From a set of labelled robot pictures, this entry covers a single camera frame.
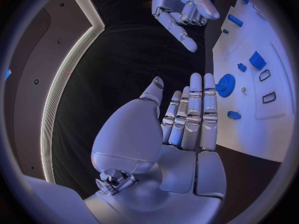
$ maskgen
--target black floor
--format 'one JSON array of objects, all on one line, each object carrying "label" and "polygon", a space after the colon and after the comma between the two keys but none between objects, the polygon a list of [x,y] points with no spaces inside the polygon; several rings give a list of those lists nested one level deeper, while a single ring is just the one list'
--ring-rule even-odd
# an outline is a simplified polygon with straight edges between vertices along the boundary
[{"label": "black floor", "polygon": [[[159,75],[165,86],[163,114],[173,92],[188,85],[192,73],[203,76],[205,70],[212,71],[211,47],[219,37],[217,33],[211,35],[215,27],[207,27],[206,39],[205,27],[186,28],[198,44],[197,52],[191,53],[154,19],[150,1],[93,0],[106,29],[70,77],[53,131],[56,183],[74,189],[83,199],[98,190],[95,179],[99,174],[91,164],[91,149],[100,128],[116,109],[139,97]],[[221,146],[217,152],[228,182],[227,199],[219,217],[221,223],[226,223],[262,192],[279,163]]]}]

